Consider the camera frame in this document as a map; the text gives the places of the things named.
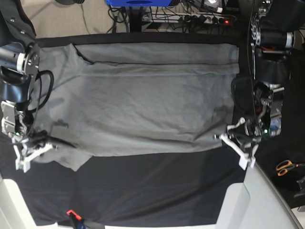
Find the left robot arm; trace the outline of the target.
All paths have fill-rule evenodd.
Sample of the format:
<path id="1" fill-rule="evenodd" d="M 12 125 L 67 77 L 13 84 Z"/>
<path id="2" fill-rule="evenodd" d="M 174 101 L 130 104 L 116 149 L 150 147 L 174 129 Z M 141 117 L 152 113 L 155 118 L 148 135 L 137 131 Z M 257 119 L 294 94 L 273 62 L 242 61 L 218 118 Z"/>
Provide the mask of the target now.
<path id="1" fill-rule="evenodd" d="M 305 22 L 303 0 L 254 0 L 248 25 L 247 61 L 250 75 L 235 78 L 236 84 L 249 80 L 253 113 L 242 116 L 225 133 L 215 135 L 239 156 L 246 170 L 256 163 L 255 154 L 263 140 L 280 135 L 285 83 L 290 79 L 289 59 L 295 45 L 295 32 Z"/>

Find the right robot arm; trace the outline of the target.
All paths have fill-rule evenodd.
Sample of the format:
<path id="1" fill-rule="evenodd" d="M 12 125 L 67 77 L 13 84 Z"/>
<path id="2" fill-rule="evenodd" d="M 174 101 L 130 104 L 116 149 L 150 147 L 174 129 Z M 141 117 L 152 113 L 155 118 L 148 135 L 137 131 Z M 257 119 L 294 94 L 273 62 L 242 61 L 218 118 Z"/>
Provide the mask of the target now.
<path id="1" fill-rule="evenodd" d="M 19 0 L 0 2 L 0 130 L 14 149 L 15 168 L 24 173 L 47 152 L 75 146 L 52 136 L 47 101 L 54 75 L 40 70 L 40 47 Z"/>

